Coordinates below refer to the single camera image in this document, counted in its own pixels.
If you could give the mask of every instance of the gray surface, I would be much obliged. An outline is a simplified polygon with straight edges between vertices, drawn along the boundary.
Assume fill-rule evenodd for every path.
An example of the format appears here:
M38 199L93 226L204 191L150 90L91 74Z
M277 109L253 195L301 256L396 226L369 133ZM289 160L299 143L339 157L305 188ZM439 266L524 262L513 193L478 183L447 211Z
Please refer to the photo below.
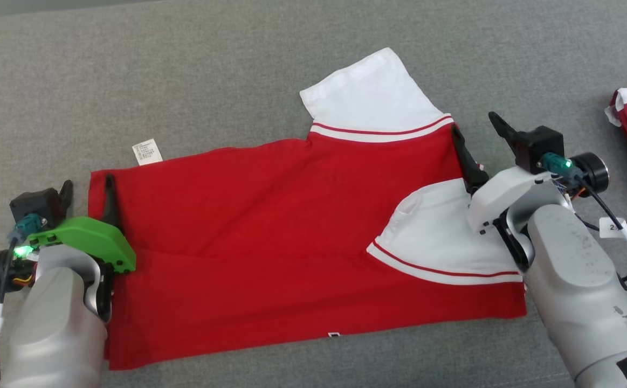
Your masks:
M8 201L91 170L130 167L154 137L170 159L304 137L298 91L392 47L479 162L512 157L489 128L562 131L602 155L605 193L627 217L627 145L602 113L627 86L627 1L190 2L0 18L0 248ZM577 206L589 220L590 201ZM627 273L624 243L604 241ZM7 298L8 331L22 294ZM519 320L434 324L299 342L106 373L105 386L569 386L533 307Z
M0 0L0 16L150 1L153 0Z

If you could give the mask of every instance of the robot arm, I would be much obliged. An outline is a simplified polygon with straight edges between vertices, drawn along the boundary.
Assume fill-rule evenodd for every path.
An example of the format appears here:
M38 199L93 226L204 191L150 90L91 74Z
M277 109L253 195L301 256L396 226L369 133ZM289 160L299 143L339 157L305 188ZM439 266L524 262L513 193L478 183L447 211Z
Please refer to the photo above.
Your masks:
M52 248L69 250L58 253L60 260L92 261L91 256L65 245L43 248L40 255ZM10 355L0 386L100 385L107 330L84 303L85 294L84 278L71 267L49 268L37 278L10 337Z
M71 190L67 181L60 193L26 192L10 206L17 225L10 249L0 251L0 329L4 294L32 290L10 337L4 388L100 385L114 273L135 270L136 256L121 231L112 175L100 221L65 219Z
M528 220L536 255L525 281L570 376L580 387L627 386L627 291L613 262L567 208Z
M576 386L627 387L627 290L568 196L604 191L605 165L590 153L565 159L562 135L550 128L516 133L489 116L517 167L476 187L462 168L473 195L469 224L478 232L493 223L500 232Z

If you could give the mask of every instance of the care label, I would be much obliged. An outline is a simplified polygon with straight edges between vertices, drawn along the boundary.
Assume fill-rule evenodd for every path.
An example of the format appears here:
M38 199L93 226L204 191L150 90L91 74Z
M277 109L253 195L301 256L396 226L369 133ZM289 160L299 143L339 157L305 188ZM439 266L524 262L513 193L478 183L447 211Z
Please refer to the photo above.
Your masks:
M627 223L624 218L617 218L622 224L622 228L627 230ZM600 238L625 238L625 234L617 229L617 225L609 217L602 217L598 221L598 235Z
M160 149L158 149L155 139L138 143L132 148L134 154L136 154L136 160L138 160L139 165L162 162L162 155L160 155Z

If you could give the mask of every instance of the red shirt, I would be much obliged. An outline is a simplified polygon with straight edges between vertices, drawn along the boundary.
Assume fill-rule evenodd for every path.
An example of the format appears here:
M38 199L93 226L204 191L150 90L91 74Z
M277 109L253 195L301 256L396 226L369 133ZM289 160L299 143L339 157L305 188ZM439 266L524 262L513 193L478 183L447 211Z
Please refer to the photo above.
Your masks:
M452 285L367 246L402 199L459 179L453 120L390 49L303 92L306 140L223 148L116 179L137 270L115 280L109 366L526 313L521 281ZM89 215L108 171L91 176Z

